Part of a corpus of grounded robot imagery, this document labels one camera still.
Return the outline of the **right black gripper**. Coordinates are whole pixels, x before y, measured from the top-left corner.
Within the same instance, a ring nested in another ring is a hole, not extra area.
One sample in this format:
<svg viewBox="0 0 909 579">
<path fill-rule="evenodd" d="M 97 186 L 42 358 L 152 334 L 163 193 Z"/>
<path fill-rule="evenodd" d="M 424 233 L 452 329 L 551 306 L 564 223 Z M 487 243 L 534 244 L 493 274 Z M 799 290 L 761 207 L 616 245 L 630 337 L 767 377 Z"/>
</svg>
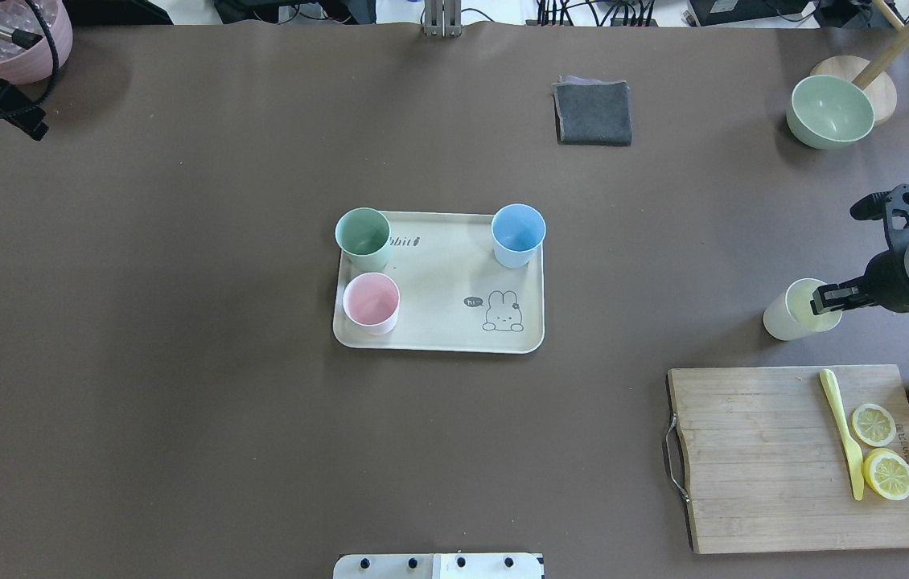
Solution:
<svg viewBox="0 0 909 579">
<path fill-rule="evenodd" d="M 866 300 L 891 312 L 909 313 L 909 280 L 902 256 L 890 250 L 878 253 L 867 264 L 861 280 L 816 287 L 810 307 L 815 315 L 822 315 L 862 308 Z"/>
</svg>

